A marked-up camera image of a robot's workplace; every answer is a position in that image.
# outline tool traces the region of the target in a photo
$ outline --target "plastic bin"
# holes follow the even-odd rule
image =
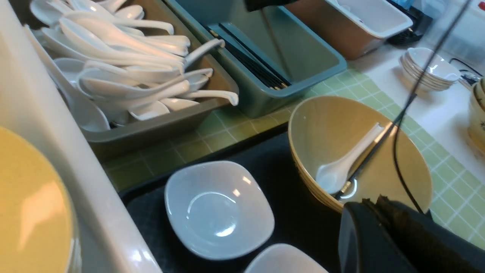
[[[205,26],[231,23],[231,32],[285,75],[291,86],[272,90],[265,86],[226,49],[213,56],[237,82],[239,108],[256,118],[301,97],[312,86],[346,69],[343,57],[284,7],[265,8],[276,40],[288,63],[286,75],[260,12],[249,13],[243,0],[164,0],[201,42],[213,39]]]
[[[36,19],[28,11],[28,0],[22,0],[23,5],[17,3],[15,11],[22,23],[40,26]],[[125,5],[137,4],[143,7],[146,19],[162,20],[174,25],[175,34],[187,36],[192,48],[197,48],[201,43],[174,15],[174,13],[159,0],[129,0]],[[229,74],[209,54],[195,62],[189,70],[200,68],[213,68],[214,74],[205,89],[227,90],[238,93],[239,89]],[[197,127],[212,110],[229,105],[229,102],[221,98],[209,98],[199,105],[186,108],[167,115],[145,121],[130,123],[125,127],[115,128],[106,132],[94,133],[82,130],[86,140],[91,145],[100,161],[106,161],[130,151],[148,146],[162,139],[176,137]]]
[[[286,7],[349,60],[413,25],[386,0],[299,0]]]

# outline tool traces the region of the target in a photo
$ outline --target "brown container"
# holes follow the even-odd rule
[[[18,1],[14,7],[22,23],[29,23],[40,27],[29,12],[27,0]],[[185,35],[191,41],[193,51],[201,44],[185,25],[174,15],[174,13],[161,0],[129,0],[127,5],[140,5],[145,11],[145,19],[158,20],[171,23],[174,26],[176,35]],[[157,30],[144,30],[146,34],[162,34]],[[214,74],[208,84],[204,87],[207,90],[226,90],[239,93],[238,86],[229,74],[209,54],[195,62],[189,70],[201,68],[213,68]],[[187,131],[196,128],[211,111],[229,105],[228,100],[222,98],[208,98],[200,101],[199,105],[182,109],[167,115],[144,121],[136,121],[124,127],[114,128],[106,132],[82,132],[91,145],[100,161],[107,161],[130,151],[149,146],[155,142],[171,137],[179,136]]]
[[[411,19],[390,4],[388,6],[385,1],[378,0],[373,4],[375,6],[370,6],[365,15],[372,16],[371,9],[373,8],[374,13],[381,9],[387,13],[396,13],[394,19],[389,18],[389,14],[382,18],[373,18],[374,25],[392,24],[386,29],[386,33],[396,26],[396,31],[392,33],[395,35],[412,25]],[[326,0],[299,0],[285,7],[348,60],[355,60],[377,49],[388,37],[392,36],[371,33]]]

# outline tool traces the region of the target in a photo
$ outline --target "green tile mat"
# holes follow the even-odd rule
[[[401,110],[371,79],[353,69],[314,86],[305,98],[320,95],[360,101],[389,119],[394,119]],[[118,158],[103,167],[118,191],[129,188],[287,122],[301,100],[258,119],[249,119],[236,108],[215,111],[197,130]],[[414,120],[406,118],[403,130],[431,170],[434,184],[431,211],[435,221],[485,249],[485,186]]]

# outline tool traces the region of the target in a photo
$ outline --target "white plate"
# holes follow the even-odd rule
[[[433,54],[433,51],[427,48],[409,48],[407,52],[411,60],[420,68],[426,65],[426,62]],[[452,82],[458,81],[461,77],[460,71],[438,54],[433,58],[433,61],[426,68],[426,71],[439,79]]]
[[[217,161],[174,173],[165,187],[168,219],[194,254],[224,260],[260,247],[275,218],[253,176],[241,165]]]
[[[274,244],[263,250],[244,273],[328,273],[296,247]]]
[[[408,66],[411,68],[411,70],[413,71],[414,74],[421,75],[421,73],[423,72],[423,70],[421,68],[419,68],[418,65],[415,64],[411,60],[411,58],[409,57],[409,54],[408,53],[405,53],[403,55],[403,60],[408,64]],[[443,86],[450,86],[450,85],[452,85],[454,83],[452,81],[440,80],[440,79],[438,79],[437,77],[431,75],[428,72],[426,72],[424,74],[423,80],[428,81],[430,83],[433,83],[435,85],[443,85]]]
[[[414,74],[412,71],[410,71],[410,69],[407,67],[407,65],[405,64],[402,57],[399,59],[399,63],[401,64],[401,67],[403,68],[403,75],[404,75],[405,79],[409,83],[410,88],[412,88],[412,86],[414,86],[414,84],[418,80],[419,76]],[[427,83],[426,81],[421,81],[420,84],[419,84],[419,88],[423,91],[429,92],[429,91],[443,91],[445,89],[448,89],[449,86],[448,87],[445,87],[445,86],[437,87],[435,85],[431,85],[431,84]]]

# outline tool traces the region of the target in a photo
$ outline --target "gray plastic tray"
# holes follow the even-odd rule
[[[261,13],[247,12],[243,0],[164,1],[201,42],[213,39],[204,26],[216,29],[218,23],[231,23],[231,32],[280,74],[285,74]],[[239,108],[252,118],[268,114],[290,103],[303,96],[315,84],[347,67],[344,58],[336,50],[286,8],[268,7],[265,12],[289,65],[291,75],[286,76],[292,83],[290,87],[282,90],[270,89],[226,49],[219,49],[213,54],[237,82],[241,91]]]
[[[36,27],[41,24],[29,12],[29,0],[15,1],[15,11],[22,23]],[[137,4],[143,7],[145,19],[160,20],[171,23],[175,34],[187,36],[192,45],[190,51],[201,43],[175,16],[175,14],[160,0],[129,0],[125,5]],[[145,30],[146,34],[158,34],[156,30]],[[229,74],[210,55],[195,62],[188,70],[213,68],[214,74],[204,89],[227,90],[239,93],[238,86]],[[229,105],[225,99],[210,98],[201,101],[199,105],[173,112],[157,118],[137,121],[125,127],[119,127],[106,132],[93,133],[83,130],[86,140],[91,145],[100,161],[106,161],[135,149],[148,146],[162,139],[176,137],[197,127],[212,110]]]

